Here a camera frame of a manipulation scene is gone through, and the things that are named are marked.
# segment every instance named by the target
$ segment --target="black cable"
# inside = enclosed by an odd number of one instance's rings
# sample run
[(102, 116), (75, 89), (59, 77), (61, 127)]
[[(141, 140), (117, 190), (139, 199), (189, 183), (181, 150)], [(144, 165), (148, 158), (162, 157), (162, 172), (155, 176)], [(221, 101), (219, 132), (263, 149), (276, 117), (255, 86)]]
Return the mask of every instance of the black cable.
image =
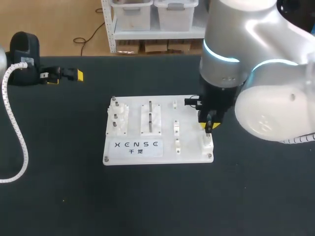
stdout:
[(199, 95), (193, 95), (193, 96), (191, 96), (190, 97), (190, 99), (192, 99), (193, 97), (197, 97), (197, 96), (199, 96)]
[[(96, 13), (103, 13), (103, 9), (102, 9), (102, 8), (98, 8), (98, 9), (95, 10), (95, 12), (96, 12)], [(86, 40), (85, 38), (82, 38), (82, 37), (77, 37), (77, 38), (74, 38), (74, 39), (73, 39), (73, 42), (74, 42), (74, 43), (82, 43), (82, 44), (83, 44), (83, 45), (82, 45), (82, 48), (81, 48), (81, 54), (80, 54), (80, 56), (82, 56), (83, 49), (84, 49), (85, 45), (87, 44), (87, 42), (89, 42), (89, 41), (94, 37), (94, 35), (96, 34), (96, 32), (97, 32), (104, 24), (105, 24), (105, 22), (103, 22), (103, 23), (94, 31), (94, 33), (92, 34), (92, 36), (91, 36), (88, 40)]]

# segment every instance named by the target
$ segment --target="metal shelf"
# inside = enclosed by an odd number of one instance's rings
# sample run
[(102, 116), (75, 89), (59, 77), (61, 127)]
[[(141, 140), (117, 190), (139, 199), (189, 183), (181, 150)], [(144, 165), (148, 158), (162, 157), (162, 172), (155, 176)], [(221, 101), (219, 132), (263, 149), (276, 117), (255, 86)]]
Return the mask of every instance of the metal shelf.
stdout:
[(113, 23), (116, 23), (114, 31), (114, 38), (116, 40), (204, 38), (207, 23), (207, 11), (204, 6), (197, 6), (194, 12), (191, 31), (184, 32), (161, 31), (158, 20), (158, 10), (154, 6), (151, 9), (151, 30), (122, 31), (117, 22), (114, 21)]
[(158, 20), (158, 10), (154, 6), (152, 6), (151, 10), (151, 30), (122, 31), (117, 22), (116, 16), (112, 18), (112, 11), (109, 0), (101, 0), (101, 2), (105, 19), (108, 43), (110, 51), (112, 53), (116, 52), (116, 40), (204, 38), (208, 17), (204, 0), (199, 0), (199, 5), (195, 8), (192, 29), (185, 32), (161, 31)]

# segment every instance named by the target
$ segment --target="wooden floor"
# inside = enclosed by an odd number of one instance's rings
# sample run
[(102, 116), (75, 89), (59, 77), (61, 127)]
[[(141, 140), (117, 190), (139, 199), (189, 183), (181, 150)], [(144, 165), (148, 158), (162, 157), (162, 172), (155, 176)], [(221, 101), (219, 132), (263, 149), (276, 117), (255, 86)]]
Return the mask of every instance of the wooden floor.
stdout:
[[(0, 45), (9, 49), (14, 33), (35, 34), (41, 56), (79, 56), (81, 45), (72, 40), (88, 39), (104, 22), (100, 0), (1, 0)], [(84, 56), (110, 55), (105, 26), (86, 44)]]

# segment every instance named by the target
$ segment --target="metal peg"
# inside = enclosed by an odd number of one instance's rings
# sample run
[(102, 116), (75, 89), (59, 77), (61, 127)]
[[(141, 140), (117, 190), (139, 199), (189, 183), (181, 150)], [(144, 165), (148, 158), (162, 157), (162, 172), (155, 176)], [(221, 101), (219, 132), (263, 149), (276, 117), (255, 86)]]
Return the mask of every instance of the metal peg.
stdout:
[(149, 132), (152, 133), (152, 121), (149, 121)]
[(149, 101), (149, 112), (152, 112), (152, 101)]

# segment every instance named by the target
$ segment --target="yellow tag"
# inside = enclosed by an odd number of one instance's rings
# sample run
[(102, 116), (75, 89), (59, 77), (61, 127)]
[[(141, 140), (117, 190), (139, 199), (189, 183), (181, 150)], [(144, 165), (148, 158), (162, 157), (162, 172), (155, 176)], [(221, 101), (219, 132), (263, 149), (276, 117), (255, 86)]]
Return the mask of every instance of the yellow tag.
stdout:
[(58, 85), (59, 84), (59, 79), (57, 79), (57, 83), (50, 83), (50, 82), (47, 82), (48, 85)]
[(80, 70), (78, 70), (78, 81), (83, 81), (83, 73)]
[[(214, 124), (213, 124), (213, 128), (214, 128), (214, 129), (217, 128), (220, 124), (221, 124), (221, 123), (214, 123)], [(200, 125), (201, 125), (201, 127), (202, 127), (203, 129), (206, 128), (206, 123), (200, 123)]]

